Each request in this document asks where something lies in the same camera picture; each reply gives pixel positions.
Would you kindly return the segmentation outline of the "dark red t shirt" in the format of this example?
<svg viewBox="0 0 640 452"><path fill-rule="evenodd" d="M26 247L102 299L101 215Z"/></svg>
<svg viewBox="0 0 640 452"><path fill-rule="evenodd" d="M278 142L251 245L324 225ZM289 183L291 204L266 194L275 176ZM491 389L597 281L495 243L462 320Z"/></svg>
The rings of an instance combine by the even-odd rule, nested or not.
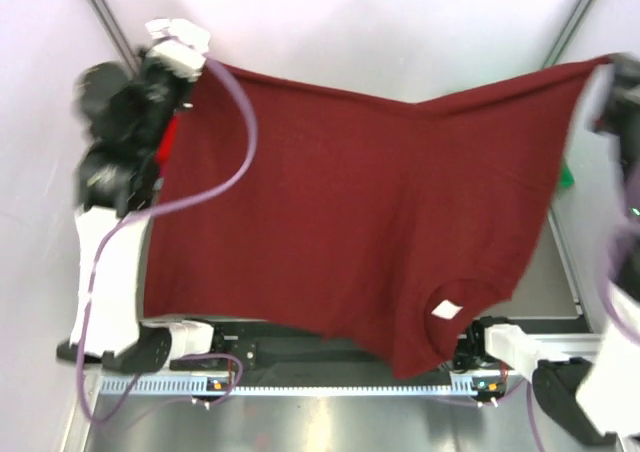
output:
<svg viewBox="0 0 640 452"><path fill-rule="evenodd" d="M606 57L421 103L234 76L259 128L242 179L154 219L143 312L348 338L397 378L454 353L536 249L579 97Z"/></svg>

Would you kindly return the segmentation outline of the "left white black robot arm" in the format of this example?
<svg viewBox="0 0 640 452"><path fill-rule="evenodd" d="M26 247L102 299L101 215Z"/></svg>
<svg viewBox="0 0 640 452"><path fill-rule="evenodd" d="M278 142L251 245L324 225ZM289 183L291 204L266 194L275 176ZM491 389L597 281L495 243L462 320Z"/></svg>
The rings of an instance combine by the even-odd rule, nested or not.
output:
<svg viewBox="0 0 640 452"><path fill-rule="evenodd" d="M185 356L209 369L226 359L227 346L210 324L141 321L138 289L150 219L121 223L153 204L156 151L204 63L193 50L148 51L134 75L118 62L103 62L77 79L76 104L92 144L77 169L78 306L69 338L56 348L60 361L83 359L133 375L155 373Z"/></svg>

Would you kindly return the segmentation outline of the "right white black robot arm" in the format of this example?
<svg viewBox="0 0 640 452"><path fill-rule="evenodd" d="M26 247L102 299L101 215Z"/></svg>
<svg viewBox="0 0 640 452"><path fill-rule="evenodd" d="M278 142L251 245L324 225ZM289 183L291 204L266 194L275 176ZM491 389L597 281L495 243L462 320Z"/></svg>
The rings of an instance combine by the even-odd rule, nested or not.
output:
<svg viewBox="0 0 640 452"><path fill-rule="evenodd" d="M582 306L588 332L544 334L518 321L474 320L458 343L480 404L509 391L481 387L476 368L502 363L527 386L527 405L585 446L639 448L639 60L610 57L601 80L602 110L591 131L616 149L553 206L552 229Z"/></svg>

